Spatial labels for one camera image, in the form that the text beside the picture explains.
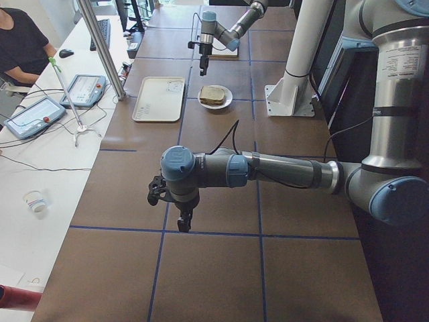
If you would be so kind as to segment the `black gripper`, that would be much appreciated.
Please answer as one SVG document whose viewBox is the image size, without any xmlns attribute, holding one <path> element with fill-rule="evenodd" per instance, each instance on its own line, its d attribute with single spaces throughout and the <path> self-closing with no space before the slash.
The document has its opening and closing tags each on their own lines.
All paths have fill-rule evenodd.
<svg viewBox="0 0 429 322">
<path fill-rule="evenodd" d="M 175 206 L 180 211 L 180 217 L 177 220 L 178 230 L 180 232 L 189 232 L 191 230 L 193 210 L 198 204 L 199 199 L 192 199 L 186 202 L 175 202 Z"/>
<path fill-rule="evenodd" d="M 212 54 L 212 44 L 201 42 L 199 45 L 200 57 L 200 76 L 205 76 L 208 69 L 209 56 Z"/>
</svg>

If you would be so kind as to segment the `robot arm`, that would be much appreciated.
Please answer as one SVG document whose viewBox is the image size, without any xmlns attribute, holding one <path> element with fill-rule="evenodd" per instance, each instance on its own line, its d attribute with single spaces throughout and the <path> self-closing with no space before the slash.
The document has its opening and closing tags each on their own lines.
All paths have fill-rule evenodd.
<svg viewBox="0 0 429 322">
<path fill-rule="evenodd" d="M 199 54 L 200 76 L 205 76 L 208 70 L 209 56 L 212 54 L 213 40 L 217 39 L 226 49 L 234 51 L 239 47 L 240 38 L 258 20 L 268 8 L 268 1 L 247 1 L 249 9 L 238 21 L 227 29 L 217 21 L 217 14 L 213 11 L 204 11 L 201 17 Z"/>
<path fill-rule="evenodd" d="M 212 40 L 229 50 L 264 16 L 268 1 L 246 1 L 250 8 L 229 30 L 216 13 L 204 11 L 201 21 L 200 74 L 208 68 Z M 302 1 L 284 76 L 265 88 L 269 116 L 296 114 L 304 82 L 330 9 L 335 1 L 311 5 Z M 369 155 L 358 163 L 299 160 L 238 151 L 237 120 L 217 147 L 209 153 L 194 153 L 184 146 L 168 148 L 160 159 L 161 173 L 149 184 L 147 200 L 174 203 L 180 210 L 178 229 L 189 232 L 199 188 L 241 187 L 248 180 L 270 181 L 295 189 L 344 191 L 350 202 L 389 225 L 406 225 L 428 214 L 428 182 L 417 177 L 421 164 L 415 157 L 419 103 L 428 76 L 428 1 L 346 1 L 344 29 L 352 41 L 378 48 L 375 101 L 372 117 L 331 134 L 324 147 L 340 133 L 372 121 Z"/>
</svg>

